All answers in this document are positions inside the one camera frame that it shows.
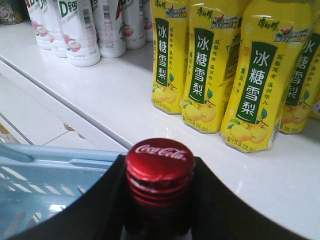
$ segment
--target green label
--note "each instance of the green label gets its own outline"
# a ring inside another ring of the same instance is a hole
[[[236,116],[250,124],[257,121],[260,100],[277,47],[268,43],[252,42],[248,75]]]
[[[156,81],[168,86],[168,36],[169,22],[161,18],[155,19],[157,43],[157,66],[156,66]]]
[[[206,79],[214,33],[202,28],[194,29],[194,60],[189,97],[203,104],[205,102]]]
[[[287,105],[297,106],[299,104],[300,94],[304,86],[308,69],[319,45],[320,34],[313,33],[310,40],[305,45],[304,51],[298,61],[295,71],[293,72],[289,92],[285,102]]]
[[[77,1],[59,1],[59,8],[61,17],[67,16],[69,13],[72,13],[77,10]]]

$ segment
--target bottle label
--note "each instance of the bottle label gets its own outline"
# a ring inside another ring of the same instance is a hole
[[[165,17],[171,18],[171,19],[177,19],[177,18],[185,19],[187,18],[187,6],[183,6],[175,9],[175,6],[172,5],[166,9]]]
[[[248,75],[236,116],[250,124],[256,124],[262,93],[267,81],[277,47],[268,43],[252,42]]]
[[[40,44],[49,45],[50,36],[45,27],[39,0],[25,0],[31,24],[35,30],[36,40]]]
[[[123,10],[123,34],[127,42],[145,38],[145,17],[142,0],[121,0]]]
[[[306,100],[309,98],[309,92],[306,90],[304,96],[300,97],[304,84],[307,83],[307,72],[312,63],[312,59],[320,45],[320,34],[313,33],[310,40],[305,46],[302,56],[299,58],[293,76],[291,78],[291,83],[289,87],[289,92],[286,97],[286,104],[290,106],[299,105],[301,100]]]
[[[281,28],[280,32],[275,34],[275,43],[304,43],[307,39],[309,28],[293,31],[294,27]]]
[[[236,29],[238,27],[238,16],[225,18],[224,14],[215,16],[211,21],[211,29]]]
[[[195,28],[194,40],[193,73],[189,97],[202,104],[205,102],[207,72],[214,33],[206,29]]]
[[[169,22],[161,19],[155,19],[157,43],[157,66],[156,66],[156,81],[168,86],[168,36]]]
[[[100,50],[125,49],[121,1],[91,0],[91,5]]]
[[[48,29],[52,49],[66,50],[57,0],[39,0],[43,20]]]
[[[81,59],[97,53],[97,33],[90,1],[59,0],[68,57]]]

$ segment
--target plastic bottle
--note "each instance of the plastic bottle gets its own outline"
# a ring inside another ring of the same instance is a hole
[[[282,114],[280,132],[300,133],[306,126],[320,87],[320,20],[306,41],[291,78]]]
[[[180,114],[189,49],[189,0],[152,1],[154,37],[153,105],[167,114]]]
[[[192,240],[190,191],[195,158],[182,143],[152,138],[126,157],[131,205],[121,240]]]
[[[144,33],[145,40],[153,42],[154,31],[152,26],[151,4],[150,0],[143,0],[143,15],[144,15]]]
[[[201,133],[220,130],[237,69],[242,16],[250,2],[189,3],[189,58],[182,119]]]
[[[227,145],[241,152],[272,148],[312,24],[312,5],[305,0],[253,0],[244,11],[237,71],[220,130]]]
[[[121,5],[126,48],[142,48],[146,44],[143,0],[121,0]]]
[[[66,43],[62,30],[58,0],[39,0],[43,20],[48,29],[51,51],[59,58],[66,58]]]
[[[101,56],[117,58],[125,54],[121,0],[91,0]]]
[[[90,0],[59,0],[62,29],[69,62],[88,67],[100,60]]]
[[[0,24],[12,25],[24,21],[22,2],[17,0],[2,0],[0,2]]]
[[[31,24],[35,30],[36,43],[45,50],[51,49],[50,36],[41,13],[39,0],[25,0]]]

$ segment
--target ice sugar pear drink bottle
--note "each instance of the ice sugar pear drink bottle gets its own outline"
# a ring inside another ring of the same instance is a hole
[[[51,49],[50,36],[45,26],[39,0],[25,0],[31,24],[35,30],[35,38],[40,48]]]
[[[153,105],[180,114],[188,61],[189,0],[153,0]]]
[[[146,44],[143,0],[121,0],[121,4],[126,48],[142,48]]]
[[[76,67],[87,67],[100,60],[97,32],[90,0],[59,0],[66,55]]]
[[[253,0],[244,11],[237,71],[220,130],[227,145],[241,152],[273,146],[312,24],[312,4],[305,0]]]
[[[201,133],[220,130],[237,69],[242,15],[249,3],[189,3],[189,57],[182,118]]]
[[[297,59],[282,114],[280,132],[300,133],[320,87],[320,20]]]
[[[91,0],[101,56],[117,58],[126,52],[121,0]]]
[[[48,30],[51,51],[60,58],[66,58],[66,44],[62,30],[58,0],[39,0],[45,26]]]

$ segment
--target green leaf illustration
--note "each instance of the green leaf illustration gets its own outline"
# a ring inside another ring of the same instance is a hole
[[[193,105],[192,101],[191,101],[191,100],[189,100],[189,99],[186,99],[186,100],[184,100],[183,102],[186,102],[186,103],[188,103],[188,104]]]
[[[241,124],[241,122],[239,120],[237,120],[237,119],[231,119],[229,122],[230,123],[235,123],[235,124],[238,124],[238,125]]]
[[[303,95],[304,100],[307,100],[309,97],[310,97],[309,91],[308,91],[308,90],[305,90],[305,91],[304,91],[304,95]]]
[[[208,98],[210,99],[214,96],[214,93],[208,88],[207,95],[208,95]]]
[[[263,108],[261,111],[262,119],[265,119],[267,116],[268,116],[268,111],[265,108]]]
[[[173,82],[175,80],[175,77],[171,72],[169,74],[169,79],[170,79],[170,82]]]

